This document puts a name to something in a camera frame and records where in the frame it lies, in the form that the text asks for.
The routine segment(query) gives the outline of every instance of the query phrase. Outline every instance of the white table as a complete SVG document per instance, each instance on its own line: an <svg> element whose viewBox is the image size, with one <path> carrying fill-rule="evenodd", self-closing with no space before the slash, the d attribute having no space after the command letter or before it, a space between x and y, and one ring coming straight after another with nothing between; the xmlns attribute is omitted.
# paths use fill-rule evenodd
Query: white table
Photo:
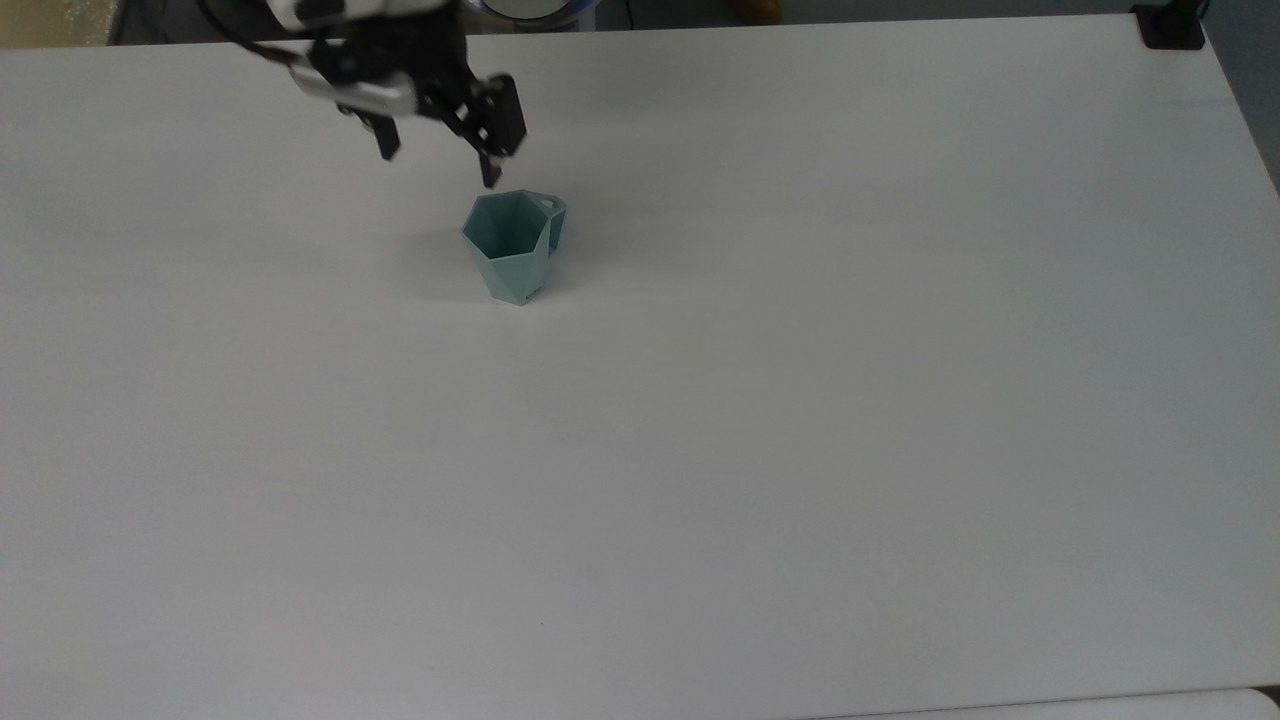
<svg viewBox="0 0 1280 720"><path fill-rule="evenodd" d="M1280 201L1128 17L486 37L561 195L230 46L0 56L0 717L1280 680Z"/></svg>

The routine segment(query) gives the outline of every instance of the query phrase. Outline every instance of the robotic arm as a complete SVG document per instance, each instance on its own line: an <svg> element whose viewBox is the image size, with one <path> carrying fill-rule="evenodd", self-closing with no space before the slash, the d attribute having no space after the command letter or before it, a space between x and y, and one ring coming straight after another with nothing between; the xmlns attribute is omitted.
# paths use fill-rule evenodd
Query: robotic arm
<svg viewBox="0 0 1280 720"><path fill-rule="evenodd" d="M444 123L480 155L485 187L525 138L516 82L508 74L479 79L467 65L460 0L268 0L284 29L311 37L306 55L243 41L209 12L215 28L289 68L307 95L333 100L378 140L384 160L399 149L397 117ZM342 27L340 40L330 37Z"/></svg>

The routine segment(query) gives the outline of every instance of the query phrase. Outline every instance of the cable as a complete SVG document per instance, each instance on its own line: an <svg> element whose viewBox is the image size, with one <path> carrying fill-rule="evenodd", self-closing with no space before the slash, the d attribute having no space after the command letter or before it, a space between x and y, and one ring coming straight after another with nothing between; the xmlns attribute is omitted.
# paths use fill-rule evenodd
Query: cable
<svg viewBox="0 0 1280 720"><path fill-rule="evenodd" d="M257 42L253 42L252 40L227 27L223 24L223 20L218 19L218 15L214 14L214 10L209 6L209 0L196 0L196 6L200 8L200 14L205 15L205 19L209 20L209 24L214 26L214 29L218 31L219 35L255 55L282 65L292 65L302 59L302 56L297 53L284 50L282 47L259 45Z"/></svg>
<svg viewBox="0 0 1280 720"><path fill-rule="evenodd" d="M165 45L170 45L173 40L169 38L169 31L165 29L164 15L169 9L169 0L143 0L137 5L133 5L138 13L138 22L146 28L151 37L148 41L160 38Z"/></svg>

